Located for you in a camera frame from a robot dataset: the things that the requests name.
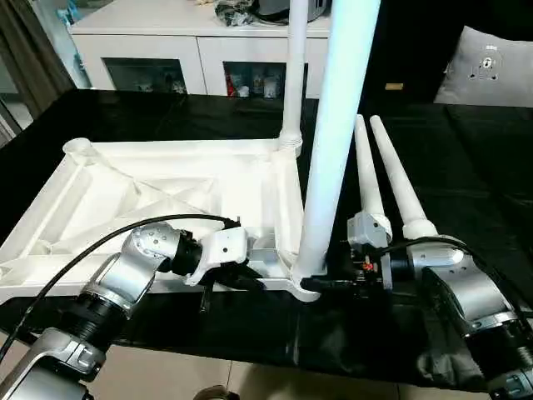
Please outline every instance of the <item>white tube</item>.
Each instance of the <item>white tube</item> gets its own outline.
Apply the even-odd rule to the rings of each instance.
[[[372,131],[380,149],[381,158],[385,164],[386,174],[389,176],[392,191],[401,220],[403,221],[403,236],[406,239],[416,239],[422,236],[438,235],[435,225],[426,218],[424,209],[418,200],[415,189],[412,187],[400,158],[385,130],[385,126],[377,115],[370,118]]]
[[[306,62],[307,14],[309,0],[291,0],[289,8],[289,53],[286,62],[285,100],[283,102],[283,125],[280,148],[301,151],[301,96]]]
[[[372,160],[372,152],[366,133],[365,118],[357,116],[356,132],[357,175],[359,177],[359,193],[361,194],[361,208],[371,214],[387,233],[389,242],[392,240],[392,229],[389,218],[385,216],[383,202],[381,202],[380,187],[377,183],[376,170]]]
[[[380,0],[335,0],[316,119],[300,252],[293,278],[326,273],[324,258],[339,202]]]

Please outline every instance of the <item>floor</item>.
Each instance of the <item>floor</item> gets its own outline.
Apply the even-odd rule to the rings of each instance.
[[[0,343],[5,336],[0,334]],[[24,354],[18,343],[0,367],[0,381]],[[112,347],[107,362],[90,385],[98,400],[192,400],[217,384],[242,400],[486,400],[483,393],[428,389],[388,382],[333,377],[290,368],[267,367],[168,352]]]

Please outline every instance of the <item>pillow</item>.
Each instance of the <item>pillow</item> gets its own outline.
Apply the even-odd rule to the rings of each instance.
[[[435,103],[533,107],[533,42],[465,27]]]

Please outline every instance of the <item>white pole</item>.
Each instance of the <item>white pole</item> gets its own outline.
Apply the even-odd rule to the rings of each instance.
[[[380,149],[381,158],[385,164],[386,174],[389,176],[392,191],[401,220],[403,221],[403,236],[406,239],[416,239],[422,236],[438,235],[435,225],[426,218],[424,209],[418,200],[406,171],[401,165],[400,158],[385,130],[385,126],[377,115],[370,118],[372,131]]]
[[[359,177],[359,193],[361,194],[361,208],[371,214],[385,229],[389,242],[392,240],[392,229],[389,218],[385,216],[383,202],[381,202],[380,187],[377,183],[376,170],[368,134],[366,133],[365,118],[357,116],[356,133],[357,175]]]
[[[296,155],[301,151],[301,97],[306,62],[307,14],[309,0],[291,0],[289,8],[289,53],[286,62],[285,100],[283,103],[283,125],[280,148],[294,148]]]
[[[316,119],[300,252],[293,278],[326,273],[336,206],[365,81],[380,0],[335,0]]]

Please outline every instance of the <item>black table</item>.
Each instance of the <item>black table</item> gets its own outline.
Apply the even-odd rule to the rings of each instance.
[[[298,167],[305,196],[317,102],[304,105]],[[439,232],[466,241],[533,300],[528,290],[533,288],[533,110],[433,104],[362,109],[366,117],[382,115]],[[0,240],[59,164],[62,145],[72,138],[273,138],[281,116],[282,103],[275,100],[67,93],[0,151],[2,186],[10,188],[2,199]],[[330,269],[346,261],[346,220],[360,210],[353,150],[328,253]],[[377,152],[374,159],[386,213],[400,238],[401,220]],[[396,285],[388,303],[322,296],[302,304],[283,292],[230,292],[215,293],[210,311],[200,314],[200,300],[200,293],[150,295],[117,343],[421,386],[484,388],[461,340],[422,307],[410,285]],[[12,329],[28,301],[14,298],[2,305],[0,328]],[[27,332],[53,325],[69,301],[47,298],[30,318]]]

